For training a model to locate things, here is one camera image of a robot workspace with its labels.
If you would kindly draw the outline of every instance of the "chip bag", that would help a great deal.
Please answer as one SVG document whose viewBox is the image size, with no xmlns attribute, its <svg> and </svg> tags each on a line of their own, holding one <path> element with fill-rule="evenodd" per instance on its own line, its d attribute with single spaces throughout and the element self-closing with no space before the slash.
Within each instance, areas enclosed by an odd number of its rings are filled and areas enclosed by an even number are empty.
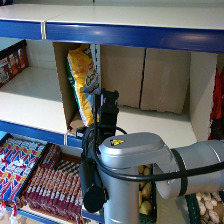
<svg viewBox="0 0 224 224">
<path fill-rule="evenodd" d="M 100 94 L 98 75 L 89 44 L 70 50 L 67 58 L 68 78 L 74 89 L 80 116 L 85 126 L 93 123 L 93 95 Z"/>
</svg>

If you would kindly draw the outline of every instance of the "shelving unit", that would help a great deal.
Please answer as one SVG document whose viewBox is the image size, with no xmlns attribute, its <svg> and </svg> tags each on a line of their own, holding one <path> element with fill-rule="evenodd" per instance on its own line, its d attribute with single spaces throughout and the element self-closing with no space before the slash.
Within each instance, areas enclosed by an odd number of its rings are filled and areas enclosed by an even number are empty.
<svg viewBox="0 0 224 224">
<path fill-rule="evenodd" d="M 224 52 L 223 7 L 96 2 L 49 19 L 46 36 L 51 41 L 220 53 Z"/>
<path fill-rule="evenodd" d="M 64 145 L 67 127 L 57 72 L 29 67 L 0 89 L 1 130 Z"/>
<path fill-rule="evenodd" d="M 40 3 L 0 7 L 0 37 L 224 53 L 223 3 Z M 0 89 L 0 103 L 0 130 L 81 147 L 79 140 L 67 134 L 56 70 L 24 70 Z M 159 134 L 171 148 L 197 141 L 188 113 L 120 107 L 118 126 L 128 133 Z M 178 223 L 189 223 L 182 197 L 157 198 L 158 224 L 171 223 L 171 214 Z"/>
</svg>

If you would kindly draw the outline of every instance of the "blue shelf edge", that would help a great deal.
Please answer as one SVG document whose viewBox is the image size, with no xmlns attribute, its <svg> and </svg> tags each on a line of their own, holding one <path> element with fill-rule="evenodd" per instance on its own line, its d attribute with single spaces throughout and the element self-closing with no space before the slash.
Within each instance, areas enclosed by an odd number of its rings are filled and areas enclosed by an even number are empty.
<svg viewBox="0 0 224 224">
<path fill-rule="evenodd" d="M 46 23 L 50 41 L 224 53 L 224 30 Z"/>
<path fill-rule="evenodd" d="M 5 121 L 0 121 L 0 130 L 3 132 L 40 139 L 58 145 L 64 145 L 64 134 L 13 124 Z"/>
<path fill-rule="evenodd" d="M 67 146 L 82 148 L 82 140 L 77 139 L 75 136 L 67 135 Z"/>
<path fill-rule="evenodd" d="M 6 206 L 6 210 L 9 211 L 9 212 L 12 212 L 12 207 Z M 20 216 L 26 217 L 28 219 L 35 220 L 35 221 L 40 222 L 40 223 L 44 223 L 44 224 L 60 224 L 59 222 L 51 221 L 49 219 L 43 218 L 41 216 L 29 213 L 29 212 L 25 212 L 25 211 L 20 210 L 20 209 L 17 209 L 17 214 L 20 215 Z"/>
<path fill-rule="evenodd" d="M 41 22 L 0 20 L 0 37 L 42 40 Z"/>
<path fill-rule="evenodd" d="M 84 209 L 82 209 L 81 215 L 82 215 L 83 218 L 91 219 L 91 220 L 94 220 L 94 221 L 99 222 L 99 223 L 105 223 L 104 218 L 102 216 L 100 216 L 98 214 L 95 214 L 95 213 L 89 213 Z"/>
</svg>

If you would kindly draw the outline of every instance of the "white shelf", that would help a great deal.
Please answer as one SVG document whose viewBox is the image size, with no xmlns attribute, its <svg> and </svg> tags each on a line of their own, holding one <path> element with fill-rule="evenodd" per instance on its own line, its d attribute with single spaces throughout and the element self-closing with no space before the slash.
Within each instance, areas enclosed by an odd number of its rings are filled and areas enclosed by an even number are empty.
<svg viewBox="0 0 224 224">
<path fill-rule="evenodd" d="M 26 68 L 0 89 L 0 120 L 67 133 L 57 72 Z"/>
<path fill-rule="evenodd" d="M 223 9 L 224 4 L 104 2 L 73 6 L 48 22 L 223 30 Z"/>
<path fill-rule="evenodd" d="M 14 4 L 0 8 L 0 20 L 45 22 L 68 11 L 67 5 Z"/>
<path fill-rule="evenodd" d="M 127 133 L 152 132 L 158 134 L 170 148 L 195 143 L 196 137 L 189 114 L 141 111 L 131 107 L 119 107 L 117 126 Z"/>
</svg>

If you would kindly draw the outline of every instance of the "yellow warning label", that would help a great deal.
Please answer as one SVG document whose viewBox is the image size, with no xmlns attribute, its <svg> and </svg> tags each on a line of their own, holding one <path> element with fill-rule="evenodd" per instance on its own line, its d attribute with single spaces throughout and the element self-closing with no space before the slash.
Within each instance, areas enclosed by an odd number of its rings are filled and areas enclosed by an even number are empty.
<svg viewBox="0 0 224 224">
<path fill-rule="evenodd" d="M 112 146 L 119 145 L 123 142 L 124 142 L 124 140 L 117 140 L 117 139 L 111 139 L 110 140 L 110 143 L 111 143 Z"/>
</svg>

